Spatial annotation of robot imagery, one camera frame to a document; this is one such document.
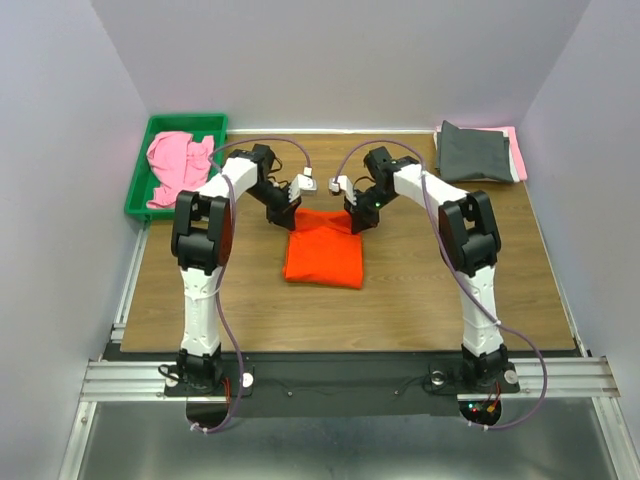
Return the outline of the orange t shirt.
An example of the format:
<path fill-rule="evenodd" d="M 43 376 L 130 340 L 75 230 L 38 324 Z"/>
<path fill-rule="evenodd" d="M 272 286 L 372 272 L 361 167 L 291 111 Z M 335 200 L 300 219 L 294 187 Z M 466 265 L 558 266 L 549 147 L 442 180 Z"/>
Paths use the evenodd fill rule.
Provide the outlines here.
<path fill-rule="evenodd" d="M 361 289 L 363 241 L 345 211 L 300 208 L 289 233 L 283 276 L 290 283 Z"/>

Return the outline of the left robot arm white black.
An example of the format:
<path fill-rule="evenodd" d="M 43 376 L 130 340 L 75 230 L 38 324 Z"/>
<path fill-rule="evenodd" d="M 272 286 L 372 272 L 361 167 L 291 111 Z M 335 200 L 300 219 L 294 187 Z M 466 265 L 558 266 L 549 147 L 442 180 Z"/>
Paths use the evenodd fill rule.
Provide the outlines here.
<path fill-rule="evenodd" d="M 269 223 L 295 229 L 300 188 L 271 178 L 276 161 L 264 144 L 236 149 L 209 182 L 177 195 L 171 253 L 183 281 L 184 332 L 176 363 L 161 369 L 172 388 L 210 394 L 222 384 L 219 290 L 232 250 L 235 202 L 247 193 L 265 206 Z"/>

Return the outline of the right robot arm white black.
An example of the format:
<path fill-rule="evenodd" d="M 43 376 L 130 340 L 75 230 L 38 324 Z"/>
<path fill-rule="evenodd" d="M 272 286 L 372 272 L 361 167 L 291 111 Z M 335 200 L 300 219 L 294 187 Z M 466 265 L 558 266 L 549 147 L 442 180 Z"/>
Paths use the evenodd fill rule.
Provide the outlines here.
<path fill-rule="evenodd" d="M 354 234 L 375 228 L 380 210 L 399 196 L 424 208 L 434 228 L 443 261 L 460 290 L 463 339 L 460 378 L 472 390 L 494 383 L 508 363 L 497 318 L 494 278 L 501 238 L 489 196 L 468 192 L 431 174 L 425 161 L 391 157 L 381 146 L 363 163 L 373 184 L 362 191 L 342 173 L 329 181 L 332 194 L 344 196 Z"/>

